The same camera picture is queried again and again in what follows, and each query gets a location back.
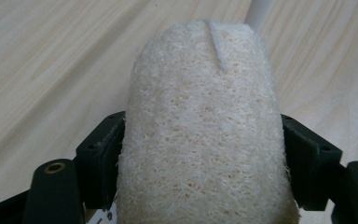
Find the light wood grain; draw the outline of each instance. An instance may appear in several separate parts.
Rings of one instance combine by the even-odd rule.
[[[358,1],[272,1],[259,33],[281,111],[358,161]],[[331,208],[301,223],[331,223]]]
[[[72,159],[107,115],[126,108],[149,38],[195,19],[244,21],[250,0],[0,1],[0,202],[45,161]]]

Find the white sponge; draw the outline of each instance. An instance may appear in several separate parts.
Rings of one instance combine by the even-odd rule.
[[[150,40],[131,77],[118,223],[297,223],[263,46],[194,21]]]

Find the loofah sponge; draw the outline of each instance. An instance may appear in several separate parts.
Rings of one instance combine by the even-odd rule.
[[[131,75],[118,223],[297,223],[268,60],[244,24],[150,40]]]

